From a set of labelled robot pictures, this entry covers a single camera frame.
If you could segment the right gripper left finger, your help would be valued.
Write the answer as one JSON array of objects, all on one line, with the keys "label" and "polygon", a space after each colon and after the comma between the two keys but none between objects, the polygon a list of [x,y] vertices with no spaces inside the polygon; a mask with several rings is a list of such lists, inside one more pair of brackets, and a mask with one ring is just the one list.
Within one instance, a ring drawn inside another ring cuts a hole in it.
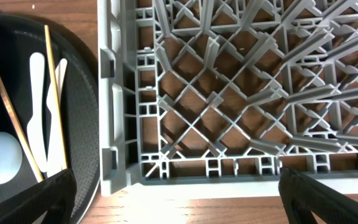
[{"label": "right gripper left finger", "polygon": [[75,204],[76,179],[65,169],[0,203],[0,223],[69,223]]}]

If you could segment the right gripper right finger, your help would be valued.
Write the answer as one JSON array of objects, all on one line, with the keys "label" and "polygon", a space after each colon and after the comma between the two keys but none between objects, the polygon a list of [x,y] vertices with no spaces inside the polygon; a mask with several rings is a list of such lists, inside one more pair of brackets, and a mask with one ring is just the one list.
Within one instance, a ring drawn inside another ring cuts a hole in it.
[{"label": "right gripper right finger", "polygon": [[290,223],[358,223],[358,202],[295,169],[282,170],[278,189]]}]

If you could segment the long wooden chopstick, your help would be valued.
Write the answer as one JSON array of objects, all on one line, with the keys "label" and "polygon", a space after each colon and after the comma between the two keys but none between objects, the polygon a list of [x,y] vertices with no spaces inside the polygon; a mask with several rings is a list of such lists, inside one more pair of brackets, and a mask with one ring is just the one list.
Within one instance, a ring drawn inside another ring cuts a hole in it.
[{"label": "long wooden chopstick", "polygon": [[48,25],[44,25],[45,30],[45,41],[46,41],[46,49],[47,49],[47,59],[48,59],[48,69],[50,74],[50,86],[52,87],[52,102],[53,109],[51,110],[52,115],[52,124],[55,125],[54,134],[56,135],[56,147],[58,151],[58,163],[61,169],[66,169],[67,159],[65,154],[65,140],[63,135],[62,121],[61,121],[61,112],[60,112],[60,104],[58,99],[58,90],[57,90],[57,81],[55,76],[55,63],[53,59],[53,51],[52,51],[52,41],[50,38],[50,31]]}]

